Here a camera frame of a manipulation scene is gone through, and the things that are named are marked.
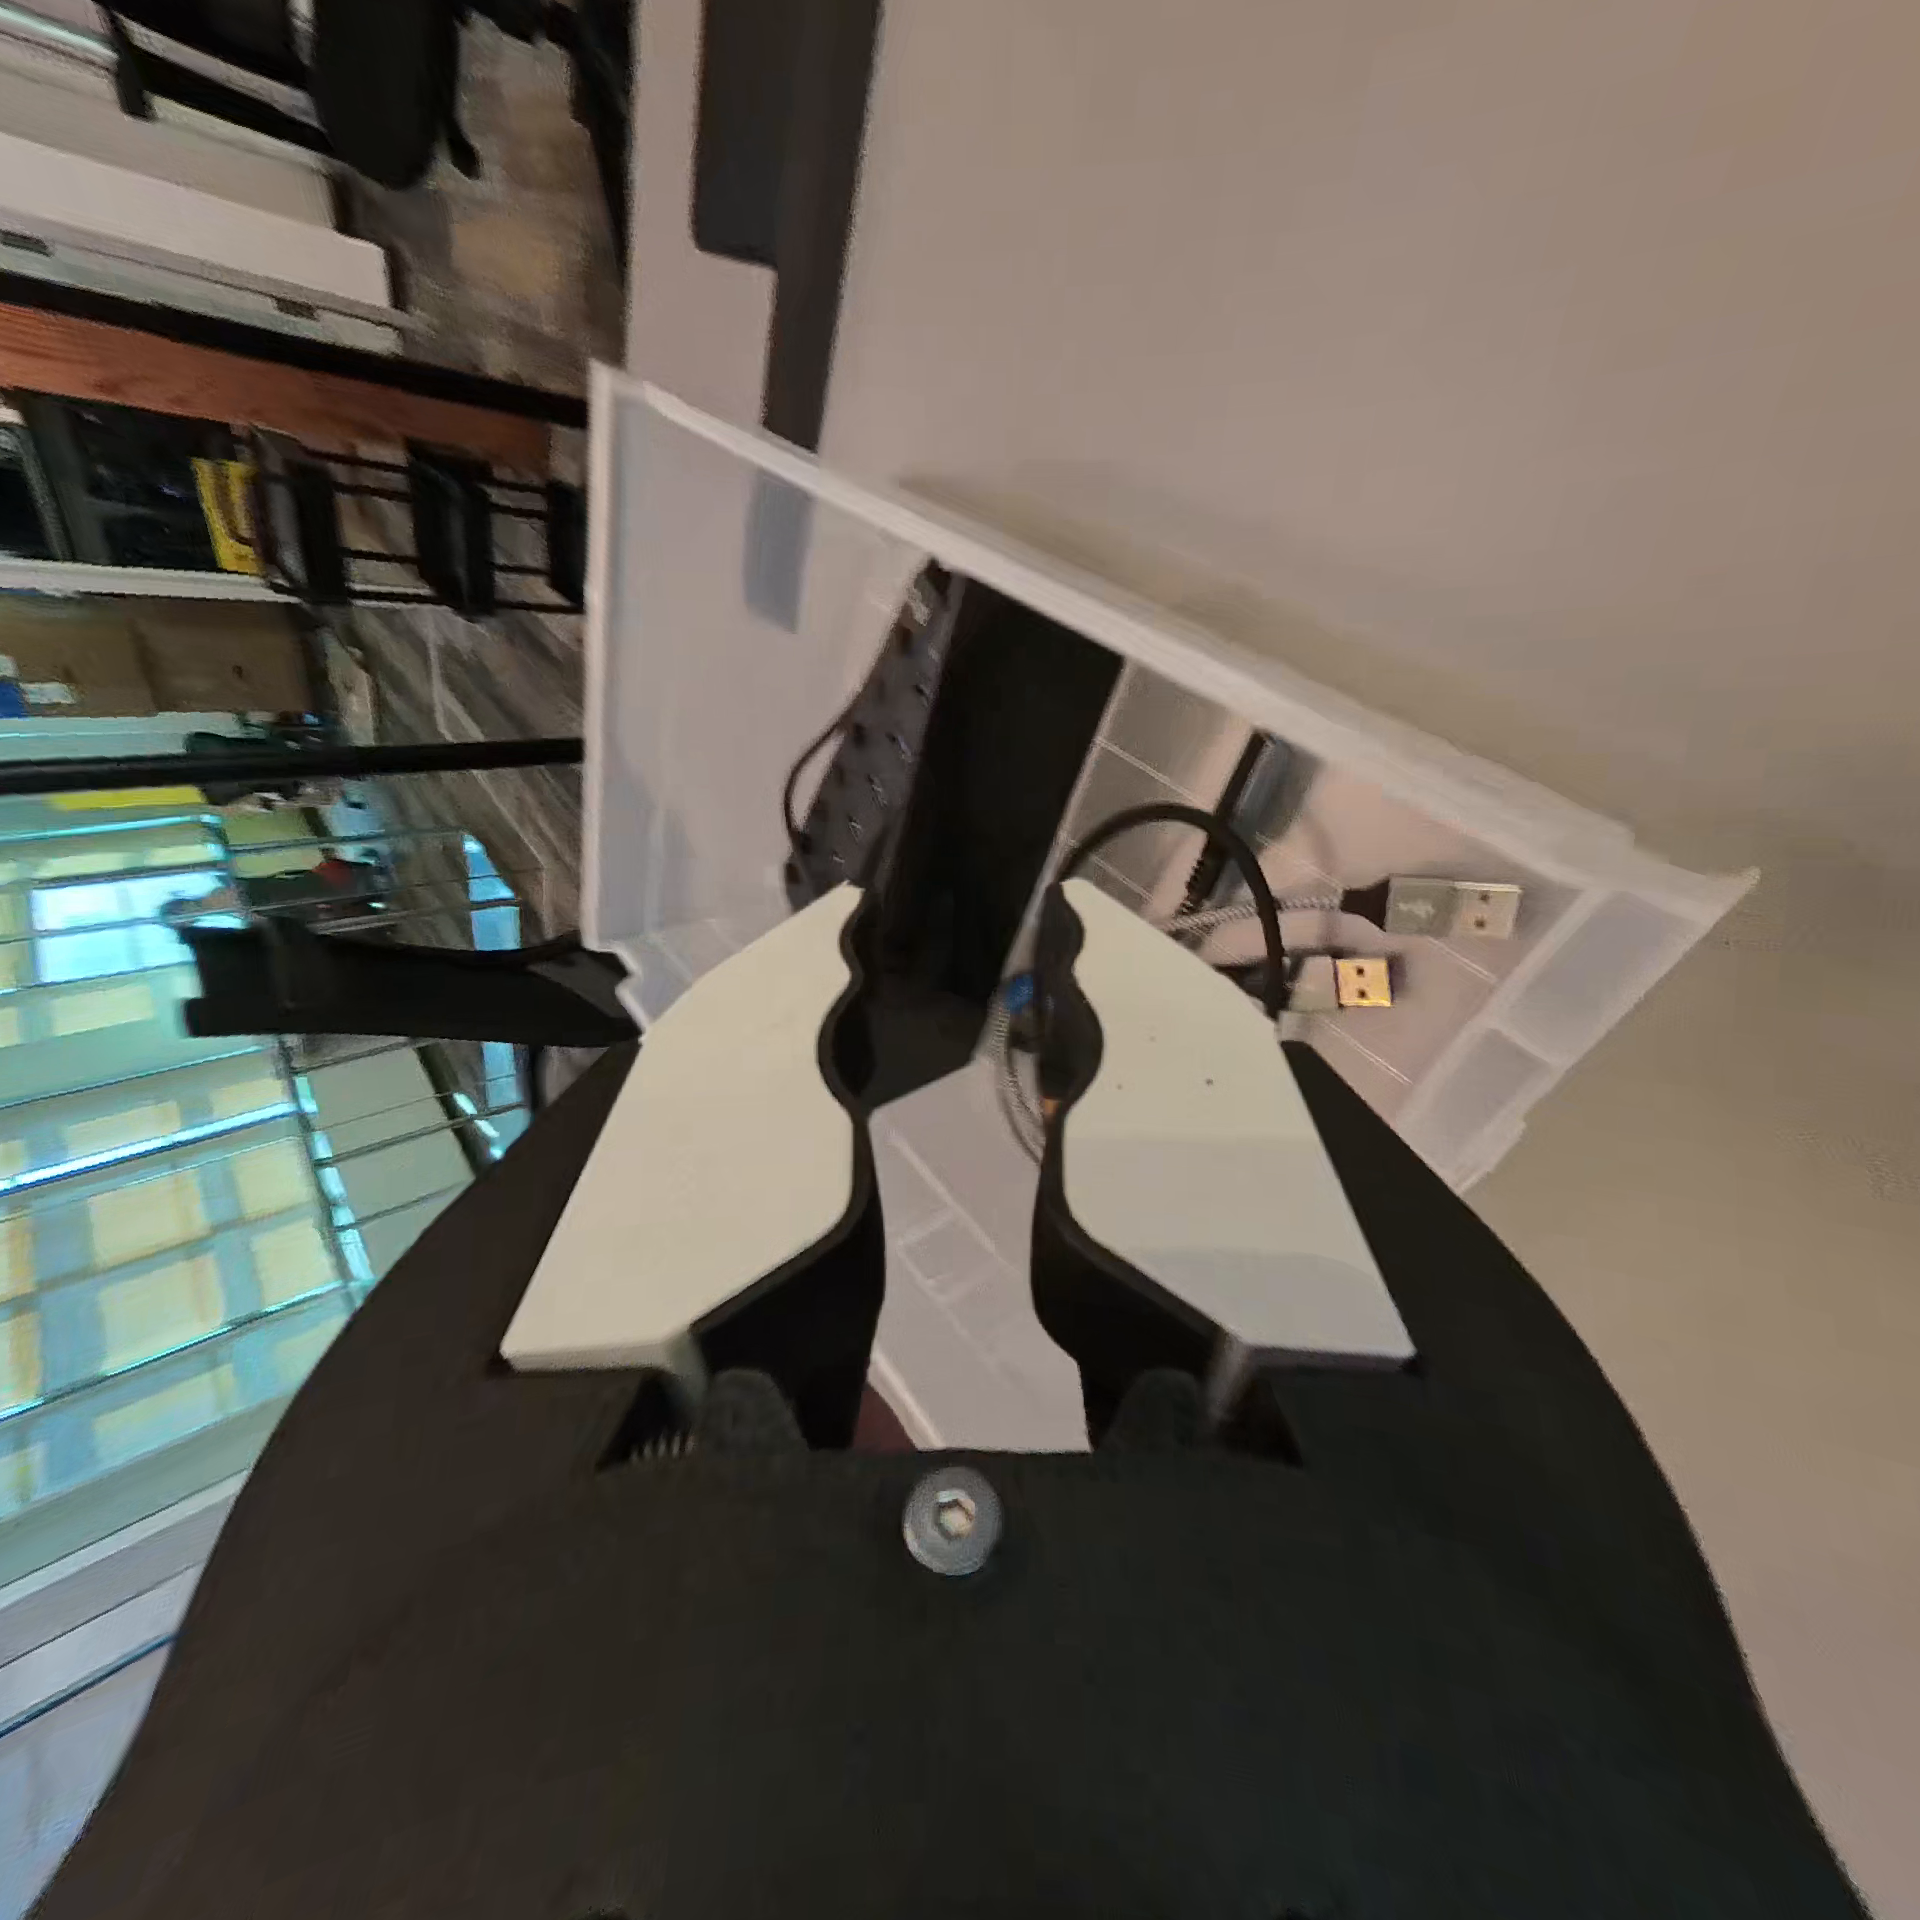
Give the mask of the black usb hub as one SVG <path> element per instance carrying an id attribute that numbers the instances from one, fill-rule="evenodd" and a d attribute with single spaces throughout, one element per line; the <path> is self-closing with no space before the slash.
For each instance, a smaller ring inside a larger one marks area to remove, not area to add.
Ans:
<path id="1" fill-rule="evenodd" d="M 905 824 L 962 597 L 945 566 L 926 564 L 913 576 L 869 677 L 829 734 L 832 750 L 799 823 L 799 869 L 814 893 L 869 883 Z"/>

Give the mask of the black bin divider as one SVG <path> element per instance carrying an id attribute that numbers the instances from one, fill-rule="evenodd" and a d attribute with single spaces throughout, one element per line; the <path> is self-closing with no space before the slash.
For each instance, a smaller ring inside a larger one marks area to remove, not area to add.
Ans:
<path id="1" fill-rule="evenodd" d="M 968 1065 L 1119 655 L 982 582 L 945 582 L 927 729 L 858 923 L 877 1111 Z"/>

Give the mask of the black metal rack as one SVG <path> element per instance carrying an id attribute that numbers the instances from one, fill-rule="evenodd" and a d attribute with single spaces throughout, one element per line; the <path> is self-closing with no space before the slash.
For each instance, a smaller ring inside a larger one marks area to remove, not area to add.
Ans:
<path id="1" fill-rule="evenodd" d="M 565 477 L 415 439 L 371 456 L 264 432 L 241 465 L 262 581 L 307 611 L 585 611 L 587 504 Z"/>

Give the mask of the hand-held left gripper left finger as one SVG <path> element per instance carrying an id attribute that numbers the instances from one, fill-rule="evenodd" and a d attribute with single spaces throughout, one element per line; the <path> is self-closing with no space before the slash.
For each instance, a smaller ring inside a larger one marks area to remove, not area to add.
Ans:
<path id="1" fill-rule="evenodd" d="M 695 1409 L 775 1381 L 850 1441 L 880 1321 L 866 891 L 843 883 L 650 1021 L 498 1344 L 517 1376 L 646 1374 Z"/>

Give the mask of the black pole stand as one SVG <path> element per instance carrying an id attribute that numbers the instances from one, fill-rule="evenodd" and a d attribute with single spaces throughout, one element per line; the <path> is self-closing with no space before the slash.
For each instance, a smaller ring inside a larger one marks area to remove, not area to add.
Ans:
<path id="1" fill-rule="evenodd" d="M 266 787 L 325 776 L 437 776 L 577 765 L 577 735 L 417 743 L 232 743 L 202 752 L 137 756 L 34 756 L 5 760 L 9 800 L 145 784 Z M 247 927 L 202 927 L 183 942 L 201 992 L 183 1005 L 199 1040 L 240 1036 L 499 1041 L 525 1049 L 608 1049 L 634 1041 L 618 990 L 624 974 L 568 932 L 513 948 L 449 948 L 303 927 L 287 916 Z"/>

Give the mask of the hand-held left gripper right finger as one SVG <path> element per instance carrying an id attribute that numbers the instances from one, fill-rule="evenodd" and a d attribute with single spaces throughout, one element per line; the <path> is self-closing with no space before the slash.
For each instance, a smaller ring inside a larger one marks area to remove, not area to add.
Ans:
<path id="1" fill-rule="evenodd" d="M 1282 1368 L 1399 1374 L 1411 1333 L 1279 1019 L 1090 879 L 1039 911 L 1039 1185 L 1027 1285 L 1088 1440 L 1144 1376 L 1205 1429 Z"/>

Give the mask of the clear plastic bin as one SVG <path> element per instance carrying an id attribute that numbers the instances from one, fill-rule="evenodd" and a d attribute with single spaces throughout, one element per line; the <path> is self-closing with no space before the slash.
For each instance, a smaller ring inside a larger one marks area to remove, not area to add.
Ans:
<path id="1" fill-rule="evenodd" d="M 1291 952 L 1382 955 L 1393 999 L 1312 988 L 1317 1049 L 1458 1192 L 1694 948 L 1754 869 L 1703 872 L 1625 823 L 1354 701 L 927 497 L 862 486 L 614 368 L 591 373 L 583 932 L 639 1019 L 785 915 L 778 796 L 869 677 L 926 564 L 1119 661 L 1047 872 L 1136 801 L 1233 806 Z"/>

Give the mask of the black office chair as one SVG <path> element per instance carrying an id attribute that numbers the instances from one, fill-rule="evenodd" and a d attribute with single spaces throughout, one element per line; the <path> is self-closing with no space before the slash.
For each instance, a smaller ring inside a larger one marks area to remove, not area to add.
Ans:
<path id="1" fill-rule="evenodd" d="M 101 3 L 123 111 L 181 105 L 402 190 L 433 160 L 475 179 L 458 116 L 463 31 L 475 23 L 567 60 L 567 107 L 599 182 L 624 187 L 632 86 L 626 3 Z"/>

